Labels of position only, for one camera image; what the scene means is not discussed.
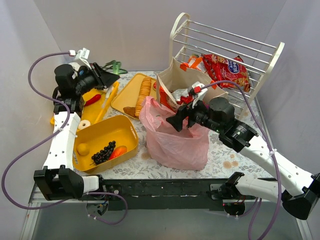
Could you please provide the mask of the beige paper grocery bag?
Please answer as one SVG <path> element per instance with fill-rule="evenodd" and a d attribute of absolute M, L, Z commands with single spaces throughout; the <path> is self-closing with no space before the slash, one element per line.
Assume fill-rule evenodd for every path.
<path fill-rule="evenodd" d="M 181 63 L 172 58 L 169 67 L 156 75 L 156 100 L 175 112 L 181 106 L 174 98 L 175 91 L 187 90 L 195 83 L 208 85 L 211 81 L 208 75 L 197 69 L 182 69 Z"/>

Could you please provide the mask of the white red chips bag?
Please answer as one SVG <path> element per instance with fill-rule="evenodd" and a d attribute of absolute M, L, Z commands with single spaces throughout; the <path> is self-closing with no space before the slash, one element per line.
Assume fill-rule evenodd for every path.
<path fill-rule="evenodd" d="M 172 111 L 176 111 L 181 106 L 193 104 L 193 97 L 189 96 L 188 88 L 177 89 L 173 92 L 166 91 L 162 86 L 156 91 L 159 103 Z"/>

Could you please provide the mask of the green onion toy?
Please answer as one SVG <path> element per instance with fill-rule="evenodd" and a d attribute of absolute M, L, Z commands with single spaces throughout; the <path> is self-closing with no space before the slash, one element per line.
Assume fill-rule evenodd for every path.
<path fill-rule="evenodd" d="M 126 69 L 122 68 L 122 63 L 117 60 L 107 62 L 101 68 L 107 72 L 112 72 L 116 75 L 124 75 L 128 73 Z"/>

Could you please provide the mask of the pink plastic grocery bag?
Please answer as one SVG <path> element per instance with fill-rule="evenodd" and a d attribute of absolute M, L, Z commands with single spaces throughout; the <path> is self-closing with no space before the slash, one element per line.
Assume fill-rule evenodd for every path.
<path fill-rule="evenodd" d="M 146 147 L 154 160 L 178 170 L 202 170 L 208 162 L 209 130 L 185 119 L 178 132 L 166 121 L 174 112 L 148 96 L 142 102 L 139 120 L 146 130 Z"/>

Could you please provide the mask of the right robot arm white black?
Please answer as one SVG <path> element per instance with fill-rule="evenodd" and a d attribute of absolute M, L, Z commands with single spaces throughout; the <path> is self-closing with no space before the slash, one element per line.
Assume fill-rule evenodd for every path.
<path fill-rule="evenodd" d="M 219 140 L 228 148 L 252 160 L 276 180 L 261 180 L 241 172 L 235 172 L 219 188 L 212 191 L 215 198 L 235 199 L 253 196 L 280 202 L 283 208 L 300 220 L 307 220 L 320 199 L 320 176 L 305 171 L 276 150 L 269 150 L 266 141 L 246 123 L 235 118 L 235 109 L 223 97 L 181 106 L 176 114 L 166 118 L 177 132 L 199 124 L 218 133 Z"/>

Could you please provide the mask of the brown fried nugget toy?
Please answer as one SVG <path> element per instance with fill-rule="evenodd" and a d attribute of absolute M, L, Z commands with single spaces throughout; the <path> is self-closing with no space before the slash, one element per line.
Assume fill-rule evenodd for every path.
<path fill-rule="evenodd" d="M 126 106 L 123 108 L 123 112 L 133 118 L 136 117 L 136 108 L 135 107 Z"/>

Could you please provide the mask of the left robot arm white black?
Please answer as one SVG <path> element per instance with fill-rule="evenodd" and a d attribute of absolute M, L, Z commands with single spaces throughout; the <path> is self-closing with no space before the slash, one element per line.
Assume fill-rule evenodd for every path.
<path fill-rule="evenodd" d="M 99 175 L 82 177 L 73 170 L 73 149 L 85 104 L 83 95 L 92 89 L 107 89 L 120 77 L 95 62 L 78 70 L 62 64 L 54 69 L 54 74 L 54 137 L 44 165 L 34 172 L 33 179 L 47 201 L 80 199 L 97 191 L 102 179 Z"/>

